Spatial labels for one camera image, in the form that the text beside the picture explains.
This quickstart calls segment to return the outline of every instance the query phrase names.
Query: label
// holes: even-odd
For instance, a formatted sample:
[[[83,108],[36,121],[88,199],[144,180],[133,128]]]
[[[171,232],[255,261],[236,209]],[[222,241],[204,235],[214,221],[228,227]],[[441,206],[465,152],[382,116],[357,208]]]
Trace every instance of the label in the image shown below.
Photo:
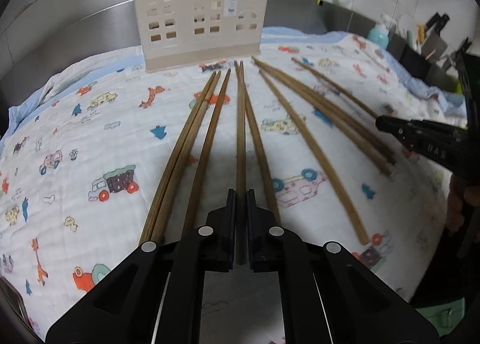
[[[223,3],[223,16],[237,16],[238,0],[225,0]]]

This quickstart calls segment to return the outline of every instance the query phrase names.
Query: rectangular cutout hole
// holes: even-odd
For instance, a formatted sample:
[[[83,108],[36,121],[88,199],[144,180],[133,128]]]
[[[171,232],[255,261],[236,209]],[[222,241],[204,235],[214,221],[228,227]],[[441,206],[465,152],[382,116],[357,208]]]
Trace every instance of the rectangular cutout hole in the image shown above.
[[[198,22],[204,22],[205,21],[205,15],[195,15],[193,17],[193,21],[195,23],[198,23]]]

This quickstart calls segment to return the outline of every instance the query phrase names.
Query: beige utensil holder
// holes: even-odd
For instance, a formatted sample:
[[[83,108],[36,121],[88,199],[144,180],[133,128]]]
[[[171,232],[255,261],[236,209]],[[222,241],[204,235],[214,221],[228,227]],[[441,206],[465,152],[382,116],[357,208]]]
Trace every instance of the beige utensil holder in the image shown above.
[[[134,0],[146,71],[260,52],[267,0]]]

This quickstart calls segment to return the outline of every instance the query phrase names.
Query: orange giraffe print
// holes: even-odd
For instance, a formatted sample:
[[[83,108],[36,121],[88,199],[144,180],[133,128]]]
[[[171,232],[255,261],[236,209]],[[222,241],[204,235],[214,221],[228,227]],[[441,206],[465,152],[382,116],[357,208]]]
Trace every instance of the orange giraffe print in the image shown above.
[[[153,101],[155,100],[155,95],[157,93],[162,93],[163,91],[165,91],[164,88],[162,88],[161,86],[156,86],[155,88],[148,88],[148,100],[147,101],[142,101],[142,104],[140,104],[139,107],[143,107],[143,108],[148,108],[152,105]]]
[[[40,265],[40,261],[38,260],[38,241],[36,238],[32,240],[32,248],[35,251],[35,255],[37,256],[37,280],[42,283],[43,286],[45,286],[45,280],[43,279],[43,277],[45,276],[46,278],[48,278],[49,274],[42,268],[42,266]]]

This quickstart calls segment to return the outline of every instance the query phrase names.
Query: human hand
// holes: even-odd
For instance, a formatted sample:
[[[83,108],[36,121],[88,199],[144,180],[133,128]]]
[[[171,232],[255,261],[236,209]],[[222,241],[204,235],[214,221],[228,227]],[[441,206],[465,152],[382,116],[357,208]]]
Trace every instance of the human hand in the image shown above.
[[[457,193],[458,178],[452,175],[450,179],[450,192],[447,200],[447,221],[446,227],[449,231],[455,233],[465,222],[462,214],[463,199],[473,207],[480,207],[480,186],[467,187],[465,193],[459,196]],[[477,240],[480,240],[480,234],[477,234]]]

